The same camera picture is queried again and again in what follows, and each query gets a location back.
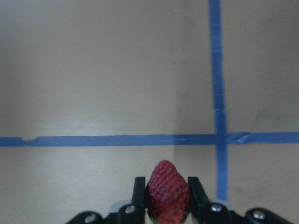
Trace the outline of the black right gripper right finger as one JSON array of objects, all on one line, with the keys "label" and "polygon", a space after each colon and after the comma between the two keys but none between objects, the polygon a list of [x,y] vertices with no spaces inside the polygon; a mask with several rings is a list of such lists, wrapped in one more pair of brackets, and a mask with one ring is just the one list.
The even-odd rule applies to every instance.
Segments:
[{"label": "black right gripper right finger", "polygon": [[190,210],[205,209],[210,204],[210,201],[199,178],[188,177],[188,184],[191,191]]}]

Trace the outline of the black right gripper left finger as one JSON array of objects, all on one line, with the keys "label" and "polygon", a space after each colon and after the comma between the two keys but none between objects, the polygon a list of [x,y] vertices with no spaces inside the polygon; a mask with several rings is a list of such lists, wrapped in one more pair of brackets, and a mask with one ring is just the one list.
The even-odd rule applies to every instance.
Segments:
[{"label": "black right gripper left finger", "polygon": [[146,191],[146,184],[145,184],[145,177],[136,177],[133,187],[133,194],[131,198],[131,203],[134,206],[145,208],[145,191]]}]

